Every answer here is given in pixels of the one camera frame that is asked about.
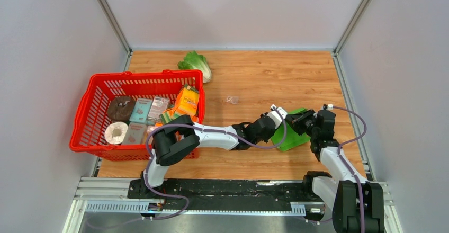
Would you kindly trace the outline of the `green paper box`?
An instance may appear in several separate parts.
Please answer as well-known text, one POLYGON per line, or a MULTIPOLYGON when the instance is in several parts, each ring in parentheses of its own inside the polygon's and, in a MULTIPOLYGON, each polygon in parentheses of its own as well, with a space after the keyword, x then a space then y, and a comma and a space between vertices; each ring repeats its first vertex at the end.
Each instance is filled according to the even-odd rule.
MULTIPOLYGON (((295 111, 292 111, 288 114, 296 114, 303 111, 306 111, 306 108, 299 108, 295 111)), ((276 133, 271 138, 272 143, 278 144, 284 137, 284 126, 281 125, 277 129, 276 133)), ((303 145, 310 141, 310 137, 307 134, 298 135, 291 127, 290 127, 290 116, 286 118, 286 136, 283 139, 283 142, 277 146, 279 151, 288 151, 297 146, 303 145)))

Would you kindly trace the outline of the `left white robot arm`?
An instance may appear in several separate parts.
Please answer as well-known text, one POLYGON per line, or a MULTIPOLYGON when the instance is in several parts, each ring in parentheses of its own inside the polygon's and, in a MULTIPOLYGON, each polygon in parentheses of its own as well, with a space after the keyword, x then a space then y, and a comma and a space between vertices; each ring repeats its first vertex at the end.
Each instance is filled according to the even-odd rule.
POLYGON ((280 127, 286 127, 286 113, 274 110, 262 114, 255 122, 227 127, 205 126, 183 115, 154 129, 147 137, 150 162, 143 172, 141 191, 154 199, 161 194, 162 184, 170 166, 177 164, 195 148, 247 150, 268 142, 280 127))

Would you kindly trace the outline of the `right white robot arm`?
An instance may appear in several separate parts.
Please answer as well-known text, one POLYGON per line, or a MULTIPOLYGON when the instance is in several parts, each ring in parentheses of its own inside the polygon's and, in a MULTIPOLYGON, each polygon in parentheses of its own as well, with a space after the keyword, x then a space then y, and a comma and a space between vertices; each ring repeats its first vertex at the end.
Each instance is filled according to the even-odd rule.
POLYGON ((331 208, 336 232, 384 232, 383 188, 350 164, 334 137, 335 117, 326 106, 285 118, 297 134, 310 137, 312 153, 327 168, 327 172, 307 172, 302 194, 310 201, 320 197, 331 208))

